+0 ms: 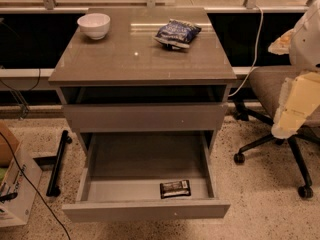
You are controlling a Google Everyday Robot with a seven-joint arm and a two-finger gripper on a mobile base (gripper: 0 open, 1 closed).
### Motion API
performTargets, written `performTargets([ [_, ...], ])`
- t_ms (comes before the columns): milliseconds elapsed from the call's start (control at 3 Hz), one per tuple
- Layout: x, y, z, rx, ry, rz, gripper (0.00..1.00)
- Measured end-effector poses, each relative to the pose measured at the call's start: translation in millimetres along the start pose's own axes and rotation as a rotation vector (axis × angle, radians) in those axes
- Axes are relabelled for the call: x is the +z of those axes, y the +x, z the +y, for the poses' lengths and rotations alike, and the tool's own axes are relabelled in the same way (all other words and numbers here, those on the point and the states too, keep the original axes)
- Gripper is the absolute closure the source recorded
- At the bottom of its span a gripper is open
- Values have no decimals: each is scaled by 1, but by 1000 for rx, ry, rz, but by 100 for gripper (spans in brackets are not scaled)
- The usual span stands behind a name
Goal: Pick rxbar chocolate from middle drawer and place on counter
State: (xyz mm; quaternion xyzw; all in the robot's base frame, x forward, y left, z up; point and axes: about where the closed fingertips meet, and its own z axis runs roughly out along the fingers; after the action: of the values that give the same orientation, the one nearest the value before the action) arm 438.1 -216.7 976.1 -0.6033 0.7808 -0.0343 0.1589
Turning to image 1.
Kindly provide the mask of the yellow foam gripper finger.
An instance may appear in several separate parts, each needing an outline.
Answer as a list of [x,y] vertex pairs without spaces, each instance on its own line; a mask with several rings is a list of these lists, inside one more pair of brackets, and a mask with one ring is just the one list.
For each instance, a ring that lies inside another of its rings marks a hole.
[[278,103],[271,133],[278,139],[288,139],[320,106],[320,74],[306,72],[294,79],[286,78]]
[[293,30],[290,29],[277,38],[268,47],[268,52],[275,55],[285,55],[289,53]]

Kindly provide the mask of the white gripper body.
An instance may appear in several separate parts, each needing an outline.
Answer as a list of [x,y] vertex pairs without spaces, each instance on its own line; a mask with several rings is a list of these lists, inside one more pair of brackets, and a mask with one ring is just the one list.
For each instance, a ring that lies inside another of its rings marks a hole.
[[316,0],[295,24],[289,60],[302,69],[320,66],[320,0]]

